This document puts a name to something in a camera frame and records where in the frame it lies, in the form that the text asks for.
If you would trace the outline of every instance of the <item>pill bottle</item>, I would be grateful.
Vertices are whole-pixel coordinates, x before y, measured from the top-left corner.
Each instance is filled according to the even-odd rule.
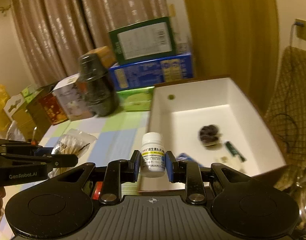
[[[162,135],[149,132],[143,135],[141,148],[141,175],[158,178],[165,174],[165,150]]]

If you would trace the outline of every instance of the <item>table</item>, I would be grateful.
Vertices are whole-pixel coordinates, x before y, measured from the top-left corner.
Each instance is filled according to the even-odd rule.
[[[85,162],[96,163],[96,166],[106,166],[110,161],[129,159],[134,150],[142,147],[142,137],[146,133],[149,111],[124,112],[117,111],[108,117],[92,117],[78,121],[66,121],[51,126],[40,141],[44,147],[53,147],[58,138],[69,129],[78,129],[94,135],[97,140],[92,143],[88,151],[79,159],[78,165]],[[4,205],[17,192],[27,189],[40,182],[6,187]],[[122,195],[136,195],[138,184],[122,184]],[[9,240],[13,233],[3,216],[0,223],[0,240]]]

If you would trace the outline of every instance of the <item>black bottle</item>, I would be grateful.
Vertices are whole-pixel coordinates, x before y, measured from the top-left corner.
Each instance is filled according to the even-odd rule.
[[[80,57],[80,88],[88,106],[98,116],[109,115],[118,107],[111,77],[96,53]]]

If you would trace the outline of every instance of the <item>yellow curtain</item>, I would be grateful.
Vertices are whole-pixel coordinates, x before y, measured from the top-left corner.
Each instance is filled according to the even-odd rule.
[[[274,90],[275,0],[185,0],[198,77],[230,75],[264,113]]]

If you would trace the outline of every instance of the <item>electrical outlet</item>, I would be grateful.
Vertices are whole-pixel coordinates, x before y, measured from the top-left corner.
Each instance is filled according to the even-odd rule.
[[[301,22],[304,24],[304,26],[296,26],[297,28],[297,37],[299,39],[306,41],[306,21],[295,19],[296,22]]]

